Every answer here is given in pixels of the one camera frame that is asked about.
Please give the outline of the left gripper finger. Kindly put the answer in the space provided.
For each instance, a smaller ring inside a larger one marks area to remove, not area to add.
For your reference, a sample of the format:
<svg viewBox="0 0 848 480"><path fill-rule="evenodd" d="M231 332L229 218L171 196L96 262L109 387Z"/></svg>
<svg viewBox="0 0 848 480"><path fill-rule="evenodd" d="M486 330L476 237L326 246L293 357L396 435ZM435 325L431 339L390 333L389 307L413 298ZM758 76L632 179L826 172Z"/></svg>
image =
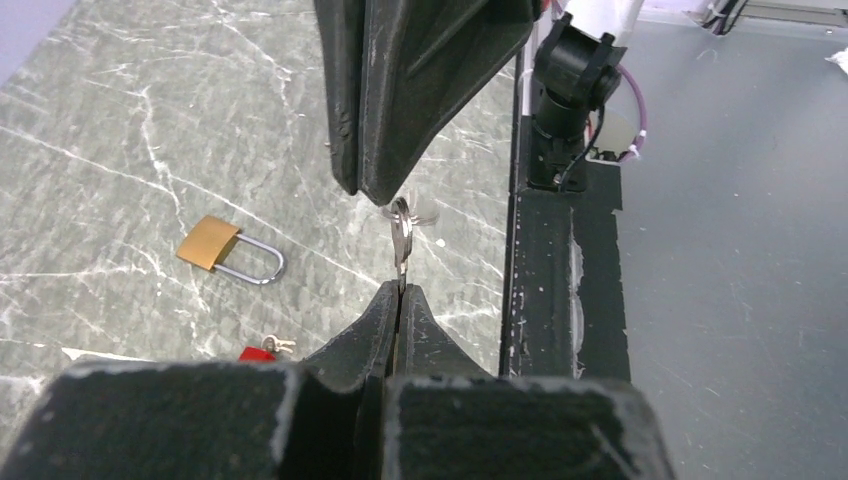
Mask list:
<svg viewBox="0 0 848 480"><path fill-rule="evenodd" d="M100 360L38 400L5 479L376 479L395 282L299 362Z"/></svg>
<svg viewBox="0 0 848 480"><path fill-rule="evenodd" d="M673 479L632 385L398 372L384 397L387 479Z"/></svg>

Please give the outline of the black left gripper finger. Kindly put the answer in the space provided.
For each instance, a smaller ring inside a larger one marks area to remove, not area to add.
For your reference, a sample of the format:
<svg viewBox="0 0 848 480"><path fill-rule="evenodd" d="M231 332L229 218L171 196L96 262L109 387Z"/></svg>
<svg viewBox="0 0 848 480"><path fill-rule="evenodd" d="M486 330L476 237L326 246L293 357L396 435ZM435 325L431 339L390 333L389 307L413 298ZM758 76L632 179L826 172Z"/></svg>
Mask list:
<svg viewBox="0 0 848 480"><path fill-rule="evenodd" d="M359 109L365 2L315 0L326 90L331 170L350 195L358 192Z"/></svg>
<svg viewBox="0 0 848 480"><path fill-rule="evenodd" d="M531 1L368 1L358 188L384 206L435 136L527 42Z"/></svg>

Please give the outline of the red cable padlock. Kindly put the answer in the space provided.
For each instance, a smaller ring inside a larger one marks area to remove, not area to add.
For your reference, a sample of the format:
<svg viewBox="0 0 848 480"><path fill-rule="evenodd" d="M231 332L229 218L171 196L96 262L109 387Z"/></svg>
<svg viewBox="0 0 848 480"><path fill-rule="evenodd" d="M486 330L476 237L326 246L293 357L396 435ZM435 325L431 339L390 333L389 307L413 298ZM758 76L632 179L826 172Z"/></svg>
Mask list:
<svg viewBox="0 0 848 480"><path fill-rule="evenodd" d="M238 357L239 362L269 363L277 360L276 355L260 347L247 346Z"/></svg>

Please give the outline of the brass padlock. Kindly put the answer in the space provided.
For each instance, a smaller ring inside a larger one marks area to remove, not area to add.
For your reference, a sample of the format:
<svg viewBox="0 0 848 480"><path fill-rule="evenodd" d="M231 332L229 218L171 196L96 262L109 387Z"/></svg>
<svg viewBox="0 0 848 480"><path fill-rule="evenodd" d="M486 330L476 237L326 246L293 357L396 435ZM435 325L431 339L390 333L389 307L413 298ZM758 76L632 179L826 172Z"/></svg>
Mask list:
<svg viewBox="0 0 848 480"><path fill-rule="evenodd" d="M225 264L226 257L242 242L272 255L277 266L271 274L258 278ZM245 235L242 230L215 216L203 217L178 246L176 257L208 272L220 271L253 285L267 285L278 280L286 268L284 254L264 242Z"/></svg>

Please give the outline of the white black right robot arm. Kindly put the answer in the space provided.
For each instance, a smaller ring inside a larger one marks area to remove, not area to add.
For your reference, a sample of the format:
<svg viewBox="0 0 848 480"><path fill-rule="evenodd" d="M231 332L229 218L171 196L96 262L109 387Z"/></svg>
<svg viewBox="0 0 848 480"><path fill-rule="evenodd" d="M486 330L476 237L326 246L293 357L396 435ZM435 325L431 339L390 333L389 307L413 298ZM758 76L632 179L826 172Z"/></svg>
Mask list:
<svg viewBox="0 0 848 480"><path fill-rule="evenodd" d="M388 204L435 136L531 37L545 1L318 1L332 173ZM638 1L569 1L533 59L544 157L564 154L618 87Z"/></svg>

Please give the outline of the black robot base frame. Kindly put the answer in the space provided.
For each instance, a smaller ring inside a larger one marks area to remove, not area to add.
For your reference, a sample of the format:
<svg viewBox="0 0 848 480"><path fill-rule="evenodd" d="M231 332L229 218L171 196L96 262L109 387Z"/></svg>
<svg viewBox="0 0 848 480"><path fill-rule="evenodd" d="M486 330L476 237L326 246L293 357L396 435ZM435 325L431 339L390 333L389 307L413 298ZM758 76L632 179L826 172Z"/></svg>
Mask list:
<svg viewBox="0 0 848 480"><path fill-rule="evenodd" d="M498 373L631 379L617 212L618 167L589 162L583 192L539 190L531 110L541 87L515 63Z"/></svg>

